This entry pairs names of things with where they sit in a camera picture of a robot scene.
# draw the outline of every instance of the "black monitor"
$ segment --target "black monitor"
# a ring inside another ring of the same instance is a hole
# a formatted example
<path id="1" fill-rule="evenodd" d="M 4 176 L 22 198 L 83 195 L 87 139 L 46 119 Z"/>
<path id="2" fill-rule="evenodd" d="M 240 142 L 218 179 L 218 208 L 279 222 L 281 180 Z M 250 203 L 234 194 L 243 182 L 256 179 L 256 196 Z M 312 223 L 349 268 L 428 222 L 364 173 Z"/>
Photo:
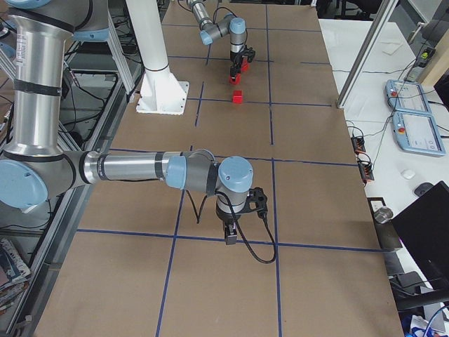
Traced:
<path id="1" fill-rule="evenodd" d="M 449 290 L 449 187 L 440 181 L 392 220 L 432 288 Z M 446 302 L 445 296 L 435 302 Z"/>

